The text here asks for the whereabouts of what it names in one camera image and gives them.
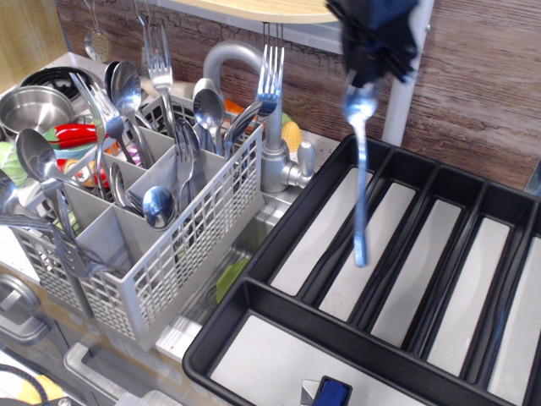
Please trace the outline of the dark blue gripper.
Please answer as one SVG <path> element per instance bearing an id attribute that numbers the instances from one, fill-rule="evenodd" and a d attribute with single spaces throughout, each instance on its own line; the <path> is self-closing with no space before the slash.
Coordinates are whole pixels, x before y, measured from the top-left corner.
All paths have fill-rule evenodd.
<path id="1" fill-rule="evenodd" d="M 386 74 L 405 82 L 412 75 L 417 43 L 410 14 L 417 0 L 333 0 L 326 7 L 342 25 L 342 54 L 355 87 Z"/>

